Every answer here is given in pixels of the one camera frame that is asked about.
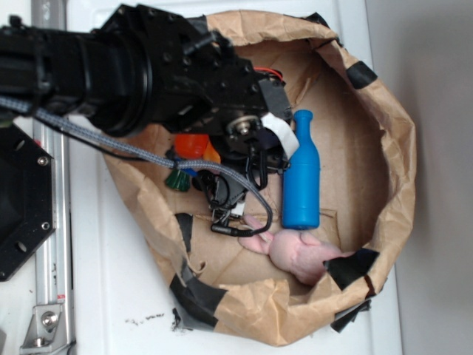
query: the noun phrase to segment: black cable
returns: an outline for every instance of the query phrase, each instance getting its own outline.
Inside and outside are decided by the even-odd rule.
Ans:
[[[247,165],[246,165],[246,174],[249,181],[255,185],[255,187],[261,191],[268,186],[268,167],[266,165],[268,159],[268,155],[265,150],[259,152],[259,184],[256,182],[254,174],[253,174],[253,162],[255,160],[255,155],[252,155],[248,158]]]
[[[9,98],[9,97],[0,95],[0,106],[11,109],[15,112],[18,112],[19,114],[23,114],[29,110],[29,108],[31,107],[31,104],[25,101],[15,99],[15,98]],[[116,153],[110,152],[109,150],[106,150],[106,149],[105,149],[106,151],[104,152],[104,154],[110,154],[112,156],[115,156],[116,158],[127,159],[127,160],[149,161],[161,166],[172,168],[172,166],[169,166],[169,160],[165,158],[154,155],[150,152],[147,152],[146,150],[139,149],[134,146],[130,146],[129,144],[120,143],[111,138],[99,135],[91,131],[90,129],[85,129],[83,127],[75,125],[72,122],[64,120],[64,118],[51,114],[45,109],[42,109],[42,108],[38,109],[34,118],[39,120],[43,124],[47,124],[47,126],[54,129],[56,132],[69,136],[72,139],[77,139],[81,143],[89,145],[92,148],[97,149],[99,151],[101,151],[103,148],[100,146],[91,145],[89,141],[85,141],[82,138],[76,137],[72,133],[66,132],[63,129],[68,129],[68,130],[77,132],[79,135],[83,135],[84,137],[90,139],[91,141],[97,141],[111,148],[115,147],[116,149],[122,150],[123,152],[130,152],[131,154],[136,155],[136,156],[130,157],[130,156],[117,155]],[[234,236],[234,237],[250,237],[255,234],[260,234],[260,233],[263,233],[264,231],[267,231],[270,228],[270,225],[273,219],[273,211],[271,210],[271,207],[269,206],[268,202],[263,198],[263,196],[261,196],[261,194],[257,191],[256,187],[248,179],[244,179],[243,176],[239,175],[237,172],[233,171],[232,169],[226,166],[220,166],[220,165],[221,164],[205,162],[204,160],[193,160],[189,162],[181,162],[181,164],[179,164],[177,168],[186,169],[186,167],[194,168],[196,166],[197,168],[201,168],[201,169],[208,167],[209,169],[216,169],[217,171],[225,172],[228,176],[233,177],[238,183],[240,183],[242,186],[244,186],[247,190],[249,190],[256,196],[256,199],[265,208],[268,214],[268,219],[264,227],[257,229],[255,231],[242,231],[236,228],[225,227],[225,226],[215,226],[215,225],[212,225],[211,230],[222,233],[222,234]]]
[[[139,158],[139,157],[131,157],[131,156],[126,156],[126,155],[119,155],[115,152],[112,152],[112,151],[109,151],[108,149],[104,149],[103,147],[99,146],[99,145],[95,145],[83,138],[80,138],[80,137],[77,137],[75,135],[73,135],[72,133],[69,133],[69,132],[66,132],[66,131],[63,131],[61,128],[59,127],[56,127],[56,126],[53,126],[52,124],[49,124],[47,122],[44,122],[42,121],[40,118],[36,118],[38,121],[42,122],[42,124],[44,124],[45,126],[48,126],[50,129],[54,130],[55,132],[58,132],[58,133],[61,133],[62,135],[65,135],[71,139],[74,139],[74,140],[77,140],[83,144],[86,144],[87,146],[90,146],[92,147],[93,149],[96,149],[98,150],[99,152],[102,152],[104,154],[107,154],[107,155],[110,155],[114,158],[118,158],[118,159],[122,159],[122,160],[131,160],[131,161],[142,161],[142,162],[148,162],[147,160],[145,159],[142,159],[142,158]],[[223,176],[220,176],[220,175],[217,175],[219,177],[219,179],[221,179],[226,188],[227,188],[227,197],[225,199],[225,201],[221,204],[218,204],[217,205],[217,208],[224,208],[224,205],[228,202],[228,200],[230,199],[230,186],[228,184],[228,181],[223,177]],[[209,204],[215,206],[215,202],[210,200],[210,197],[208,196],[208,190],[206,189],[206,185],[203,183],[203,181],[200,179],[200,177],[195,177],[197,179],[197,182],[200,184],[200,187],[203,189],[203,192],[204,192],[204,195],[205,195],[205,198],[207,199],[207,201],[209,202]],[[212,224],[211,226],[211,230],[212,231],[215,231],[217,233],[222,233],[222,234],[226,234],[226,235],[230,235],[232,237],[252,237],[256,234],[260,234],[260,233],[263,233],[264,231],[267,231],[270,227],[270,220],[272,219],[272,211],[271,210],[267,210],[267,213],[268,213],[268,220],[266,222],[266,225],[260,229],[256,229],[256,230],[253,230],[253,231],[243,231],[241,229],[238,229],[238,228],[231,228],[231,227],[227,227],[227,226],[223,226],[223,225],[220,225],[218,223],[221,223],[221,220],[219,220],[217,223],[214,223]]]

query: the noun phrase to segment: gray wall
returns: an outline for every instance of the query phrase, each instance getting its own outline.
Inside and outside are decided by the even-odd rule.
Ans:
[[[473,3],[367,0],[375,71],[418,127],[398,260],[405,355],[473,352]]]

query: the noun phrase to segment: black tape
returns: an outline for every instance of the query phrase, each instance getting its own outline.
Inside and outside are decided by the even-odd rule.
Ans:
[[[370,85],[378,76],[363,61],[354,63],[347,69],[347,76],[355,89],[363,89]]]
[[[176,219],[179,223],[180,231],[183,234],[186,251],[189,253],[191,251],[192,222],[194,218],[191,214],[178,213],[176,214]]]
[[[351,257],[338,257],[324,262],[330,276],[341,290],[351,283],[367,275],[379,253],[374,250],[361,248]]]
[[[184,328],[213,330],[218,322],[214,317],[220,301],[227,290],[214,288],[199,281],[184,264],[184,286],[177,275],[171,282],[171,292],[175,298],[177,313]]]
[[[313,13],[312,15],[309,15],[308,17],[304,17],[303,19],[313,22],[314,24],[321,24],[322,26],[325,26],[326,28],[330,28],[328,23],[325,21],[325,19],[322,16],[320,16],[319,13]]]
[[[356,316],[359,312],[369,311],[371,309],[371,300],[365,300],[359,305],[348,308],[346,311],[339,312],[335,315],[335,321],[330,324],[330,327],[338,333],[341,333],[350,322],[355,322]]]
[[[190,24],[194,26],[201,35],[208,33],[207,17],[204,15],[200,17],[188,18],[187,21],[189,21]]]

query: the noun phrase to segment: blue plastic bottle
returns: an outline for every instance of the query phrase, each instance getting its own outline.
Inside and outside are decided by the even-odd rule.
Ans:
[[[287,229],[313,229],[320,224],[320,157],[310,137],[312,112],[294,114],[300,147],[284,173],[282,225]]]

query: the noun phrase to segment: green object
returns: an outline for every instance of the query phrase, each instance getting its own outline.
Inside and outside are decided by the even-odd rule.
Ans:
[[[13,124],[13,120],[0,120],[0,128],[8,128]]]
[[[186,192],[191,188],[191,176],[182,170],[173,170],[166,178],[166,186],[177,191]]]

